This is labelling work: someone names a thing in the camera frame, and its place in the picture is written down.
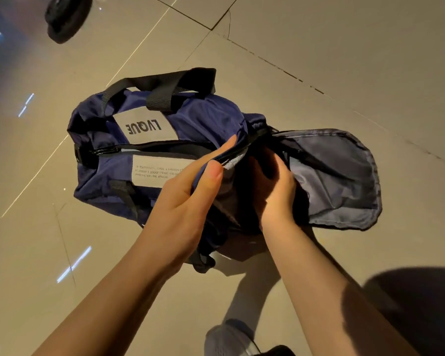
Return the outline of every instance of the white label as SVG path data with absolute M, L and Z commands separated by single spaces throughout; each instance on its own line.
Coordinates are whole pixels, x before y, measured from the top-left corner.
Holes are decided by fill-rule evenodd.
M 133 155 L 132 183 L 136 186 L 162 188 L 194 160 L 186 158 Z
M 119 112 L 114 115 L 114 119 L 131 144 L 178 140 L 177 133 L 166 117 L 145 106 Z

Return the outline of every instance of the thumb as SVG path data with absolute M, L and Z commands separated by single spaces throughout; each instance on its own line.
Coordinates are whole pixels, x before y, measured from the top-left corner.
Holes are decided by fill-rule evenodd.
M 196 186 L 196 190 L 191 195 L 188 203 L 194 209 L 195 213 L 200 213 L 206 216 L 214 201 L 214 198 L 219 192 L 221 186 L 223 167 L 214 160 L 211 160 L 206 165 L 206 169 Z

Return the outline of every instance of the blue duffel bag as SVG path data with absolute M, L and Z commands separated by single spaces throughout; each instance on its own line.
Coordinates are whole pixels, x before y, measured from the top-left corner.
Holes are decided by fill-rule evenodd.
M 224 166 L 223 184 L 188 261 L 197 271 L 214 266 L 209 255 L 228 238 L 260 234 L 247 155 L 263 145 L 298 181 L 297 222 L 365 230 L 377 221 L 377 168 L 358 139 L 334 129 L 276 131 L 263 115 L 214 95 L 215 75 L 195 68 L 126 78 L 81 102 L 68 127 L 78 162 L 74 196 L 144 227 L 167 179 L 237 135 L 235 146 L 215 158 Z

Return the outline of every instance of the white shoe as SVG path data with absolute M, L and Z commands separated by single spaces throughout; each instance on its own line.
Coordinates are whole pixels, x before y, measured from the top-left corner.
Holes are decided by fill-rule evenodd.
M 226 323 L 210 329 L 204 341 L 204 356 L 252 356 L 260 353 L 245 333 Z

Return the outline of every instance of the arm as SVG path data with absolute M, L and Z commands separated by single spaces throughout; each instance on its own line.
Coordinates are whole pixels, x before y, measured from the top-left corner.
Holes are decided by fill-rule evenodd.
M 264 160 L 268 159 L 271 178 L 258 161 L 251 160 L 254 206 L 313 355 L 418 356 L 295 224 L 293 175 L 266 150 Z
M 34 356 L 123 355 L 165 281 L 181 268 L 201 238 L 206 214 L 222 180 L 210 161 L 196 190 L 191 185 L 210 159 L 194 161 L 163 187 L 147 224 L 122 260 L 36 350 Z

